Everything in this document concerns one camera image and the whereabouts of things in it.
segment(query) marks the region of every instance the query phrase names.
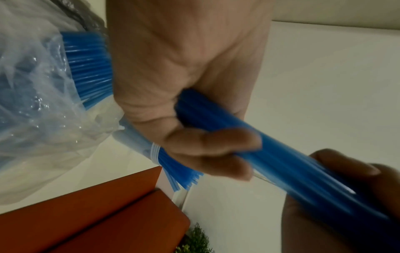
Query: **clear plastic bag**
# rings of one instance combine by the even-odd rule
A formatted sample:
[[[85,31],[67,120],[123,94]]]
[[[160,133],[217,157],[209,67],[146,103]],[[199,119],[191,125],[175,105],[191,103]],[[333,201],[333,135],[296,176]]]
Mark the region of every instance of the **clear plastic bag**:
[[[60,31],[82,31],[49,0],[0,1],[0,204],[89,157],[118,129],[112,97],[86,111]]]

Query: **finger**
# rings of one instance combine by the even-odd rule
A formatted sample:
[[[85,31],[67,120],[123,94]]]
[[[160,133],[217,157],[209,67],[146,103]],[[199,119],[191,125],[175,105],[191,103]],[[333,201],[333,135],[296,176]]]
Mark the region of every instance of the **finger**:
[[[260,149],[262,141],[256,132],[244,128],[211,133],[196,128],[184,128],[171,133],[164,145],[176,154],[218,156]]]
[[[400,219],[400,172],[386,165],[372,164],[382,173],[368,185],[391,213]]]
[[[196,157],[168,154],[181,164],[209,175],[225,176],[243,181],[249,181],[253,177],[253,169],[250,164],[235,155]]]
[[[331,149],[323,149],[311,155],[326,168],[356,180],[369,180],[380,174],[374,166]]]

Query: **hand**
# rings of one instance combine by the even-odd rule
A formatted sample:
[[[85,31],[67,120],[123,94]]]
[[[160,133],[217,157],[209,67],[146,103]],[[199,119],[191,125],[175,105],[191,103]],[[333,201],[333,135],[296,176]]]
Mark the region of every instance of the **hand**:
[[[378,200],[400,219],[400,173],[381,164],[367,164],[334,150],[311,155],[326,168],[369,187]],[[291,197],[282,213],[283,253],[354,253],[337,235],[315,222]]]
[[[267,41],[272,0],[109,0],[115,100],[149,140],[185,166],[249,180],[234,152],[261,147],[248,130],[184,128],[174,104],[192,87],[244,118]]]

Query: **white wall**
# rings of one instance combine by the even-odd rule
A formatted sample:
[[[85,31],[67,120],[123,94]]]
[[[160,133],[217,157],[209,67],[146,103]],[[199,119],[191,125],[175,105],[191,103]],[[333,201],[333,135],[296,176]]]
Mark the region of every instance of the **white wall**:
[[[400,32],[273,23],[246,120],[310,154],[335,148],[400,168]],[[205,177],[184,212],[217,253],[280,252],[284,193]]]

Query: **orange cushion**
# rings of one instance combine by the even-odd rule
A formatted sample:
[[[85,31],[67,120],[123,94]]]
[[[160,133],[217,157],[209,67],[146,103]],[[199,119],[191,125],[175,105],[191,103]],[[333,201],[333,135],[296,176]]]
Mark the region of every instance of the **orange cushion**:
[[[189,219],[160,190],[48,253],[172,253]]]
[[[161,167],[0,215],[0,252],[38,253],[154,190]]]

